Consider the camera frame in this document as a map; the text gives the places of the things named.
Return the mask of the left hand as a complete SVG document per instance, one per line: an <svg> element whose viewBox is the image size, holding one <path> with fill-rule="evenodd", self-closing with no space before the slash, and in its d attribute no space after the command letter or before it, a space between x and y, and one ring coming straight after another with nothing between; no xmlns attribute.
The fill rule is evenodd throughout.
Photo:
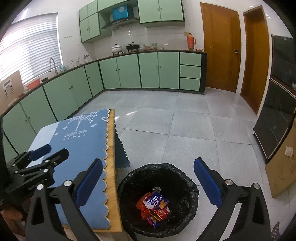
<svg viewBox="0 0 296 241"><path fill-rule="evenodd" d="M18 223L23 217L22 213L16 210L14 207L8 207L1 211L5 222L13 233L25 237L25 230Z"/></svg>

